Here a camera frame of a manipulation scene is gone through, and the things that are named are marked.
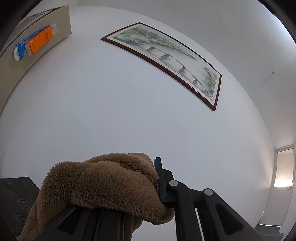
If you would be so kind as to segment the brown fleece garment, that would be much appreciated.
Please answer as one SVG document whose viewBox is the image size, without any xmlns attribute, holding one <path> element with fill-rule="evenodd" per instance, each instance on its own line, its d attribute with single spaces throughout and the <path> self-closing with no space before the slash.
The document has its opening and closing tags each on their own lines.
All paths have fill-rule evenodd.
<svg viewBox="0 0 296 241">
<path fill-rule="evenodd" d="M 34 240 L 71 203 L 126 213 L 124 239 L 131 240 L 143 221 L 162 225 L 175 216 L 173 208 L 161 203 L 157 181 L 152 161 L 144 153 L 110 153 L 84 162 L 55 164 L 16 239 Z"/>
</svg>

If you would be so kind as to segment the black patterned table cloth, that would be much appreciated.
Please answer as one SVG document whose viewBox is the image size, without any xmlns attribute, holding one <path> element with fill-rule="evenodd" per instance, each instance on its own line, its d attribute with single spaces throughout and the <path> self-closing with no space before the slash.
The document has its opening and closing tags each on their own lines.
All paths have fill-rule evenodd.
<svg viewBox="0 0 296 241">
<path fill-rule="evenodd" d="M 21 234 L 39 194 L 39 188 L 29 177 L 1 178 L 1 216 L 17 237 Z"/>
</svg>

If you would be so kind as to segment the beige cabinet door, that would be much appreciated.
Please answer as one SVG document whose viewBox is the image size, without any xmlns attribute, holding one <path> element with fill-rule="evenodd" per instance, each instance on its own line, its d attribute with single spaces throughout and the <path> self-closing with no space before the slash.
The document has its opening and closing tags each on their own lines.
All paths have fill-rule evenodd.
<svg viewBox="0 0 296 241">
<path fill-rule="evenodd" d="M 71 34 L 69 5 L 42 11 L 18 24 L 1 50 L 1 109 L 26 72 Z"/>
</svg>

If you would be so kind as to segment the framed landscape painting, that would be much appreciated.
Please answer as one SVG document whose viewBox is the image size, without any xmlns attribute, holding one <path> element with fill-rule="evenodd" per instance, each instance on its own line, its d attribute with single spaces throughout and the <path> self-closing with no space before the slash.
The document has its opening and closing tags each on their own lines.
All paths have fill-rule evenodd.
<svg viewBox="0 0 296 241">
<path fill-rule="evenodd" d="M 138 22 L 102 37 L 102 41 L 147 61 L 216 110 L 222 74 L 179 40 Z"/>
</svg>

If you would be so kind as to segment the orange box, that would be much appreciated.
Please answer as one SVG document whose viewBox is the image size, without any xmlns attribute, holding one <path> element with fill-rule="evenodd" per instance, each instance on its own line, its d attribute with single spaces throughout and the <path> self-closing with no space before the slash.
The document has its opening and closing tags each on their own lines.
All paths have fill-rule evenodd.
<svg viewBox="0 0 296 241">
<path fill-rule="evenodd" d="M 26 50 L 29 56 L 36 54 L 40 48 L 53 38 L 53 28 L 51 25 L 40 30 L 36 35 L 26 40 Z"/>
</svg>

